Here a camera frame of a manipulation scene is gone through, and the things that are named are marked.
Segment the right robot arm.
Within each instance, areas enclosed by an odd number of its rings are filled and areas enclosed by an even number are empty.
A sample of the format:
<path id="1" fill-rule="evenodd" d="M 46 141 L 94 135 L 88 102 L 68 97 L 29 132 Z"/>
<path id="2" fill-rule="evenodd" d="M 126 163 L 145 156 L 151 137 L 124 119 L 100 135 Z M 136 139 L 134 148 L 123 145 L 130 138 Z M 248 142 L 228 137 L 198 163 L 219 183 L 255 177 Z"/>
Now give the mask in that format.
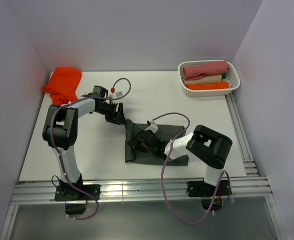
<path id="1" fill-rule="evenodd" d="M 206 164 L 202 181 L 187 182 L 189 197 L 210 198 L 216 192 L 219 197 L 232 193 L 230 179 L 221 180 L 230 153 L 232 140 L 206 126 L 197 125 L 193 132 L 171 140 L 160 140 L 149 127 L 139 130 L 127 145 L 141 153 L 150 153 L 157 159 L 173 162 L 182 157 L 195 156 Z"/>

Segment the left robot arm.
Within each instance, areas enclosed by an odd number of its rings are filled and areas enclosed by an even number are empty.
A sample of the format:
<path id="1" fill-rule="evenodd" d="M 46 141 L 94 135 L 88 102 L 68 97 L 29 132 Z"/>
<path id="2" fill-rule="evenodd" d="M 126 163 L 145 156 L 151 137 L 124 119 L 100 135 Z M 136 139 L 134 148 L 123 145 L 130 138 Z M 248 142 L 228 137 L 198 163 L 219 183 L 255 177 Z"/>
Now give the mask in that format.
<path id="1" fill-rule="evenodd" d="M 78 119 L 86 114 L 98 113 L 108 123 L 125 125 L 123 103 L 115 102 L 120 98 L 121 95 L 109 96 L 106 88 L 95 86 L 91 93 L 76 101 L 49 106 L 42 138 L 54 151 L 60 169 L 56 201 L 83 200 L 89 196 L 98 199 L 98 188 L 90 190 L 84 186 L 77 166 L 74 145 L 78 136 Z"/>

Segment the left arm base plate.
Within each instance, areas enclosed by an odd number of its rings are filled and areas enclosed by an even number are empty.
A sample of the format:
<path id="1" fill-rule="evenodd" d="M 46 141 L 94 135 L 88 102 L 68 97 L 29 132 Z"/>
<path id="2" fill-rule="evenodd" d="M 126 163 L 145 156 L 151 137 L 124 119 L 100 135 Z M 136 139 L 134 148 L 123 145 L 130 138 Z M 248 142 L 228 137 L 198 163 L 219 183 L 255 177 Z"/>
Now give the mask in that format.
<path id="1" fill-rule="evenodd" d="M 101 185 L 85 184 L 77 187 L 91 194 L 96 200 L 99 200 Z M 54 201 L 65 202 L 65 213 L 78 216 L 85 213 L 89 196 L 75 190 L 69 184 L 62 182 L 56 188 Z"/>

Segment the dark grey t shirt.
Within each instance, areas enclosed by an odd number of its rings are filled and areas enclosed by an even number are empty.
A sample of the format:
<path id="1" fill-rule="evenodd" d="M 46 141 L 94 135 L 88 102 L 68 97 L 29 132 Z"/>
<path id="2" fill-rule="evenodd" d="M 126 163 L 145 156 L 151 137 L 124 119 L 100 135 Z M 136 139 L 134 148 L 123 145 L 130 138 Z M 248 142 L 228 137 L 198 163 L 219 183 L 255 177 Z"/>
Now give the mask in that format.
<path id="1" fill-rule="evenodd" d="M 128 143 L 134 139 L 134 137 L 148 127 L 144 123 L 134 123 L 132 120 L 127 119 L 125 125 L 125 163 L 162 166 L 165 159 L 153 156 L 147 151 L 133 150 Z M 155 135 L 162 141 L 171 140 L 177 133 L 184 130 L 182 125 L 158 125 L 158 130 Z"/>

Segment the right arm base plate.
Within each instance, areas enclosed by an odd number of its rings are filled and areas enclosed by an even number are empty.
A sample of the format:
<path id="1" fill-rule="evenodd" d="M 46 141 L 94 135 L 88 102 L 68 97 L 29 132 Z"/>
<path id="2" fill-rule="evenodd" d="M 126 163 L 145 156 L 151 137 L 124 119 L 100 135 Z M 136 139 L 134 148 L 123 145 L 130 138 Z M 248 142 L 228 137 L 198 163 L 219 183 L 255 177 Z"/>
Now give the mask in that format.
<path id="1" fill-rule="evenodd" d="M 205 183 L 203 180 L 188 181 L 186 194 L 191 198 L 201 198 L 202 207 L 207 210 L 209 208 L 215 187 Z M 221 180 L 213 205 L 210 211 L 219 211 L 224 203 L 231 197 L 232 190 L 228 180 Z"/>

